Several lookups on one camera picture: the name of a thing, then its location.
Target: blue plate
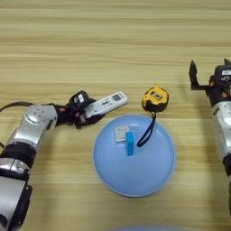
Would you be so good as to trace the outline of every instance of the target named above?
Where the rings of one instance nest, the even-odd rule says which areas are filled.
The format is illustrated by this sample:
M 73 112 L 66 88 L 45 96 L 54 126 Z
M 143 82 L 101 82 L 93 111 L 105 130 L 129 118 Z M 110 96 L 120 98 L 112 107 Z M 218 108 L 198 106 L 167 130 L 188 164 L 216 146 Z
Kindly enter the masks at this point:
M 108 123 L 98 134 L 93 148 L 97 175 L 111 190 L 127 197 L 143 197 L 159 190 L 175 166 L 175 151 L 168 133 L 156 122 L 150 140 L 136 144 L 151 118 L 124 115 Z M 129 125 L 134 134 L 134 155 L 127 156 L 125 142 L 115 138 L 117 126 Z

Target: tape measure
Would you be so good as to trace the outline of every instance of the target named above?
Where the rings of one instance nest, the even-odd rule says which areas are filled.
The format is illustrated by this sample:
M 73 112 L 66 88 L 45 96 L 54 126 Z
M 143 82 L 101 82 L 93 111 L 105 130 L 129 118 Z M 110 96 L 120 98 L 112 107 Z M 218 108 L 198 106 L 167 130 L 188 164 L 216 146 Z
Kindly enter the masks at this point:
M 145 111 L 161 112 L 169 103 L 169 94 L 166 90 L 154 85 L 143 96 L 142 106 Z
M 168 103 L 168 92 L 158 85 L 154 85 L 152 88 L 146 91 L 143 96 L 142 107 L 145 111 L 149 111 L 152 114 L 152 122 L 138 141 L 138 147 L 142 147 L 145 143 L 148 142 L 155 125 L 156 113 L 162 112 L 167 107 Z

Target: wooden table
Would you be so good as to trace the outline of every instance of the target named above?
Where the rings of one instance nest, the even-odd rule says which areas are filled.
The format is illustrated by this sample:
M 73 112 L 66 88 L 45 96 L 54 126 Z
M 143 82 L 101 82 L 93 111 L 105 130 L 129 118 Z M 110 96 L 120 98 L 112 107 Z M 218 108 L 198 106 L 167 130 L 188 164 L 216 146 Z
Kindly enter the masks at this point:
M 199 81 L 231 58 L 227 0 L 2 0 L 0 105 L 16 100 L 65 104 L 81 89 L 93 98 L 123 90 L 130 102 L 97 125 L 63 126 L 43 137 L 32 169 L 23 230 L 109 231 L 122 226 L 173 225 L 230 230 L 227 178 L 215 146 L 210 105 L 189 88 L 189 63 Z M 158 193 L 128 199 L 94 173 L 91 151 L 101 127 L 125 114 L 147 115 L 141 97 L 153 83 L 170 93 L 158 121 L 176 146 L 177 164 Z M 19 125 L 23 108 L 0 116 L 1 141 Z

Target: white remote control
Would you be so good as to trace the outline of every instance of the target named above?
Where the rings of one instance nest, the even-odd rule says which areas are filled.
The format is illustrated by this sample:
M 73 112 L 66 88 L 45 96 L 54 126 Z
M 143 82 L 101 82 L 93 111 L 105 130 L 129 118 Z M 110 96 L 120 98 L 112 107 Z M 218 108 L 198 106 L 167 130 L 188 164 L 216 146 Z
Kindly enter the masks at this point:
M 122 91 L 118 91 L 108 97 L 103 97 L 100 100 L 90 104 L 85 109 L 85 116 L 86 118 L 90 118 L 91 116 L 97 114 L 103 115 L 126 104 L 127 102 L 127 96 Z

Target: blue block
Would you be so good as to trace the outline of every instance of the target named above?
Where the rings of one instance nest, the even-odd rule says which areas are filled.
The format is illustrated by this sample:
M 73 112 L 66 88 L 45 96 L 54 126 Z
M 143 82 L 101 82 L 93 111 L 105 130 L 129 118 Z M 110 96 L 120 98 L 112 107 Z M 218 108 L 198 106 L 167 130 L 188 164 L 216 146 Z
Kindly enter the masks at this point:
M 126 154 L 127 156 L 134 154 L 134 136 L 132 132 L 126 133 Z

